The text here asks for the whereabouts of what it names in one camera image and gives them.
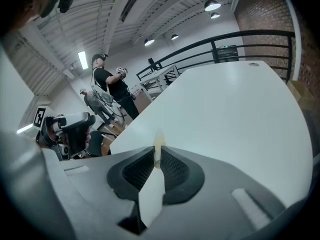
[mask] robotic device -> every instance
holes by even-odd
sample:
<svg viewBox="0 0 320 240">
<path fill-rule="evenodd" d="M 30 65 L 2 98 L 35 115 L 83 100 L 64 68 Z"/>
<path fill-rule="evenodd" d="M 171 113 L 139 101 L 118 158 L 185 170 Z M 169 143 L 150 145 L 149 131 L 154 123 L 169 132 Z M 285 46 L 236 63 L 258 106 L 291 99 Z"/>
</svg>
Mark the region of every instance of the robotic device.
<svg viewBox="0 0 320 240">
<path fill-rule="evenodd" d="M 36 142 L 55 151 L 60 161 L 72 158 L 86 149 L 87 131 L 96 122 L 88 112 L 62 116 L 47 116 Z"/>
<path fill-rule="evenodd" d="M 52 122 L 56 132 L 64 131 L 62 118 Z M 286 208 L 233 165 L 163 144 L 60 162 L 52 150 L 13 133 L 0 134 L 0 140 L 6 195 L 51 239 L 268 240 L 303 204 Z M 162 210 L 146 226 L 140 194 L 155 164 L 163 172 L 165 193 Z"/>
</svg>

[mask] man in black shirt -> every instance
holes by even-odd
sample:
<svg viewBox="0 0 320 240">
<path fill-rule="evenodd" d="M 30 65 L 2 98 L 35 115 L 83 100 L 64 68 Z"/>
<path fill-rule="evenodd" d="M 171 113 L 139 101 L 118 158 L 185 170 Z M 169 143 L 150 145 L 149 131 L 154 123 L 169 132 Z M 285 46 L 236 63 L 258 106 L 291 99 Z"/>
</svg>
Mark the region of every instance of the man in black shirt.
<svg viewBox="0 0 320 240">
<path fill-rule="evenodd" d="M 134 120 L 139 115 L 139 112 L 128 91 L 128 86 L 123 81 L 127 74 L 123 71 L 113 75 L 105 70 L 106 57 L 106 54 L 96 54 L 92 57 L 91 65 L 94 70 L 94 79 L 105 92 L 109 92 L 114 97 L 115 101 Z"/>
</svg>

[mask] white pipe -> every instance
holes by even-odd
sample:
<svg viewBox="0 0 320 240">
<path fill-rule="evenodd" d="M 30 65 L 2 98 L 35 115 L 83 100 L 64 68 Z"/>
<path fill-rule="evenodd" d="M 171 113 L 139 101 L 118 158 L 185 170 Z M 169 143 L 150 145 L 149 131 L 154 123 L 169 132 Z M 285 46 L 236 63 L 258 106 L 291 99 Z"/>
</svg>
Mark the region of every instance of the white pipe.
<svg viewBox="0 0 320 240">
<path fill-rule="evenodd" d="M 288 5 L 288 8 L 291 14 L 294 33 L 295 33 L 295 64 L 294 64 L 292 80 L 297 81 L 300 73 L 301 56 L 302 56 L 301 32 L 300 32 L 300 26 L 299 26 L 297 14 L 291 0 L 285 0 L 285 1 L 286 1 L 286 4 Z"/>
</svg>

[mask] tabletop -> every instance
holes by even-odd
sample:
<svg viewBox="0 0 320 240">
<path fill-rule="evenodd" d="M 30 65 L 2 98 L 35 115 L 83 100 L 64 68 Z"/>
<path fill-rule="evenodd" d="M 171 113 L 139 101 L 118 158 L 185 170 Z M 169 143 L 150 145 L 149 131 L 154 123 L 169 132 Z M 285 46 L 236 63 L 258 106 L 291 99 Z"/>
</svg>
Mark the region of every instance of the tabletop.
<svg viewBox="0 0 320 240">
<path fill-rule="evenodd" d="M 152 72 L 148 76 L 142 78 L 142 80 L 140 81 L 140 84 L 143 84 L 145 82 L 148 82 L 150 80 L 153 80 L 153 79 L 160 77 L 162 74 L 165 74 L 167 71 L 172 70 L 172 68 L 175 66 L 176 66 L 175 64 L 172 64 L 170 66 L 165 66 L 157 71 Z"/>
<path fill-rule="evenodd" d="M 263 61 L 186 70 L 110 145 L 112 154 L 152 146 L 158 129 L 167 146 L 236 166 L 286 207 L 308 194 L 312 146 L 304 116 Z"/>
</svg>

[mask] black t-shirt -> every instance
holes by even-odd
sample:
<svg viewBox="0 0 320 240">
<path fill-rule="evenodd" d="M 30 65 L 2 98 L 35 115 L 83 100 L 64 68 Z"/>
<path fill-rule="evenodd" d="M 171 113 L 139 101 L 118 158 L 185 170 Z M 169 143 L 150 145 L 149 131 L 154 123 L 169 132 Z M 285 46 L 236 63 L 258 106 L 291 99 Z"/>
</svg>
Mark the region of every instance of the black t-shirt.
<svg viewBox="0 0 320 240">
<path fill-rule="evenodd" d="M 113 77 L 113 74 L 106 71 L 103 67 L 95 69 L 94 78 L 105 92 L 107 91 L 106 80 L 108 77 Z M 120 98 L 127 92 L 127 87 L 124 81 L 119 80 L 113 84 L 109 84 L 109 91 L 114 98 Z"/>
</svg>

